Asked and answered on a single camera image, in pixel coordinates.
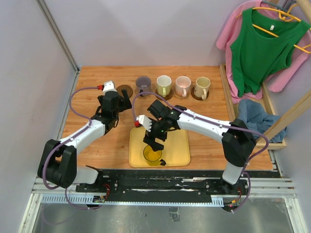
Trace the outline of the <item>brown wooden coaster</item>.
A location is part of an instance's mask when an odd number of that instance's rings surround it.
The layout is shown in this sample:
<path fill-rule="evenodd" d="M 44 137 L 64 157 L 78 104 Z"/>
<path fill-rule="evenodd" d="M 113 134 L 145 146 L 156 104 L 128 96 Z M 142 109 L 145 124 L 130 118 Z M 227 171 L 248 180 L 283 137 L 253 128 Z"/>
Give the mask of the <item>brown wooden coaster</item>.
<path fill-rule="evenodd" d="M 193 88 L 191 89 L 191 96 L 192 96 L 194 99 L 196 99 L 196 100 L 202 101 L 202 100 L 206 100 L 206 99 L 209 97 L 209 91 L 207 92 L 207 97 L 206 97 L 205 99 L 203 99 L 203 98 L 201 98 L 201 97 L 197 97 L 197 96 L 195 95 L 195 93 L 194 93 L 194 90 L 195 90 L 195 87 L 193 87 Z"/>
<path fill-rule="evenodd" d="M 159 99 L 159 100 L 161 100 L 161 99 L 169 100 L 169 99 L 171 99 L 172 96 L 173 96 L 173 90 L 171 89 L 170 92 L 169 92 L 169 94 L 166 95 L 165 97 L 161 96 L 161 95 L 158 93 L 157 89 L 155 90 L 155 94 L 156 94 L 156 98 Z"/>
<path fill-rule="evenodd" d="M 126 90 L 128 97 L 130 98 L 133 95 L 133 89 L 129 85 L 120 85 L 116 88 L 117 92 L 124 97 L 124 94 L 122 93 L 122 90 Z"/>

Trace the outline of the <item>yellow black-handled mug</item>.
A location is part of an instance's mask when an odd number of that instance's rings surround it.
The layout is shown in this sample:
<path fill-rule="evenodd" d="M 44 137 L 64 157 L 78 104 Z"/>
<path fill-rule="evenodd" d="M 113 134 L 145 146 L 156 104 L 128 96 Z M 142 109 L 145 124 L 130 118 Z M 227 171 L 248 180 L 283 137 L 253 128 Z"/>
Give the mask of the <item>yellow black-handled mug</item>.
<path fill-rule="evenodd" d="M 162 150 L 153 151 L 151 146 L 147 145 L 143 150 L 143 157 L 150 166 L 165 166 L 166 161 L 162 159 Z"/>

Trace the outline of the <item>large woven rattan coaster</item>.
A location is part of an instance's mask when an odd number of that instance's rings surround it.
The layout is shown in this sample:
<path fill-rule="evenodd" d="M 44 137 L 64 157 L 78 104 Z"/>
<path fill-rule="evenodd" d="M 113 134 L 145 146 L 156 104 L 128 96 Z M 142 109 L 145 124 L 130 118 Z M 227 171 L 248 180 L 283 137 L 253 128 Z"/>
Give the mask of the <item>large woven rattan coaster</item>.
<path fill-rule="evenodd" d="M 141 93 L 139 93 L 139 91 L 138 91 L 137 89 L 135 90 L 135 94 L 136 94 L 137 97 L 140 98 L 140 99 L 146 99 L 146 98 L 148 98 L 148 97 L 151 96 L 151 94 L 141 94 Z"/>

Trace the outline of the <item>purple grey mug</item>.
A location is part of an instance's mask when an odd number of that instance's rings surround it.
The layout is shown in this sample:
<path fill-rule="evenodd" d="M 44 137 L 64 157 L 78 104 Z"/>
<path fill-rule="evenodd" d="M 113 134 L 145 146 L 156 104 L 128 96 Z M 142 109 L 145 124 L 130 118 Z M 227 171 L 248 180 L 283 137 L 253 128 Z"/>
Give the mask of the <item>purple grey mug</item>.
<path fill-rule="evenodd" d="M 148 76 L 140 76 L 136 79 L 136 91 L 137 93 L 151 92 L 152 82 Z"/>

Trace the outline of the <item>white green-handled mug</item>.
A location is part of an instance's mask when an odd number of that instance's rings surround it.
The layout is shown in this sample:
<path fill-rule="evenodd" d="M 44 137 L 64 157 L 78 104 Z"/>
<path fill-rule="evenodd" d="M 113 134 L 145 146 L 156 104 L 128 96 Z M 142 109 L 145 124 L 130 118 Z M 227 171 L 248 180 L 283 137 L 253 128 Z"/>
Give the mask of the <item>white green-handled mug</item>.
<path fill-rule="evenodd" d="M 156 80 L 157 92 L 162 97 L 167 97 L 171 91 L 172 80 L 167 75 L 161 75 Z"/>

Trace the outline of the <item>brown wooden coaster top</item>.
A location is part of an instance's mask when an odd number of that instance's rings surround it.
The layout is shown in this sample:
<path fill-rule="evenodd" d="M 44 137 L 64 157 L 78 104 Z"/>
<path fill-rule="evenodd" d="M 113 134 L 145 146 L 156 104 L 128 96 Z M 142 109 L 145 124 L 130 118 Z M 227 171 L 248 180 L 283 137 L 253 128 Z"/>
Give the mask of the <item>brown wooden coaster top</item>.
<path fill-rule="evenodd" d="M 158 93 L 157 89 L 155 90 L 155 94 L 156 94 L 156 98 L 159 99 L 159 100 L 161 100 L 161 99 L 169 100 L 169 99 L 171 99 L 172 96 L 173 96 L 173 90 L 171 89 L 170 92 L 169 92 L 169 94 L 166 95 L 165 97 L 161 96 L 161 95 Z"/>

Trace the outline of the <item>small woven rattan coaster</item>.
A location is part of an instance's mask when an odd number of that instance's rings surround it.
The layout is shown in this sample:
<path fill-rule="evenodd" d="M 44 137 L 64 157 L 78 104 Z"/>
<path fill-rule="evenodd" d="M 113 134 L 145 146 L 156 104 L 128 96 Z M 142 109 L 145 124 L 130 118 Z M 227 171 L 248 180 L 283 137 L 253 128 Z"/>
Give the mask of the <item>small woven rattan coaster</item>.
<path fill-rule="evenodd" d="M 183 97 L 182 95 L 177 94 L 175 89 L 173 90 L 173 94 L 176 98 L 181 99 L 181 100 L 186 99 L 189 96 L 189 93 L 187 93 L 186 96 Z"/>

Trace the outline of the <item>pink white mug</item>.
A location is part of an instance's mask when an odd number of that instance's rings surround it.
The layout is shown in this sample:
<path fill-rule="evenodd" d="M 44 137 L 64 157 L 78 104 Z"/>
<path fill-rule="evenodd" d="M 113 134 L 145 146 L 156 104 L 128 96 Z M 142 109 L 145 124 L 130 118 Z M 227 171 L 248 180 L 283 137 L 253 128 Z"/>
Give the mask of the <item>pink white mug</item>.
<path fill-rule="evenodd" d="M 183 97 L 189 93 L 191 86 L 191 80 L 187 76 L 180 76 L 175 81 L 175 90 L 177 94 L 182 95 Z"/>

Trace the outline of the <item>cream beige mug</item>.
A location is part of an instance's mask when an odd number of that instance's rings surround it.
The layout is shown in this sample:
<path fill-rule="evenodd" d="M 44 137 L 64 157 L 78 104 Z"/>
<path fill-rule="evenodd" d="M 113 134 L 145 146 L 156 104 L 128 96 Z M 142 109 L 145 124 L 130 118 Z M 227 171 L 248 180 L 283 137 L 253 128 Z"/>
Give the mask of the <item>cream beige mug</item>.
<path fill-rule="evenodd" d="M 194 87 L 194 95 L 202 100 L 207 98 L 207 93 L 210 87 L 210 80 L 207 77 L 199 77 L 196 80 Z"/>

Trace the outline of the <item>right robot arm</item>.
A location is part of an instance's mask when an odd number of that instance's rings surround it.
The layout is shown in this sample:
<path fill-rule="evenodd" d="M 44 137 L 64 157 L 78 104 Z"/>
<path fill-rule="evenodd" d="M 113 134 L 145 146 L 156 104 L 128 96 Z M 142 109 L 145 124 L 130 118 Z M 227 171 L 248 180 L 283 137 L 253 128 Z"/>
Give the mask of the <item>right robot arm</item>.
<path fill-rule="evenodd" d="M 165 141 L 169 131 L 187 130 L 207 136 L 219 142 L 227 161 L 220 178 L 220 188 L 225 194 L 232 194 L 238 188 L 238 180 L 256 145 L 256 140 L 240 119 L 222 121 L 175 105 L 172 108 L 155 100 L 147 109 L 152 117 L 139 115 L 136 123 L 146 130 L 143 142 L 153 151 L 164 149 L 156 139 Z"/>

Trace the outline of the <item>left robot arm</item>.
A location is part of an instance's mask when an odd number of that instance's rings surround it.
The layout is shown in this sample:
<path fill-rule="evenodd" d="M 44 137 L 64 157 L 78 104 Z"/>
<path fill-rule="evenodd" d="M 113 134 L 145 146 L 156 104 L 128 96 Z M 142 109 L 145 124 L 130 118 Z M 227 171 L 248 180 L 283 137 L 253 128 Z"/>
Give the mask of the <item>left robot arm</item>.
<path fill-rule="evenodd" d="M 37 175 L 44 185 L 52 190 L 58 187 L 68 188 L 72 184 L 87 183 L 93 192 L 104 187 L 99 170 L 91 167 L 79 167 L 77 156 L 92 142 L 117 127 L 119 113 L 132 108 L 126 89 L 120 93 L 107 91 L 98 96 L 100 103 L 95 115 L 88 123 L 73 134 L 60 139 L 50 139 L 44 147 Z"/>

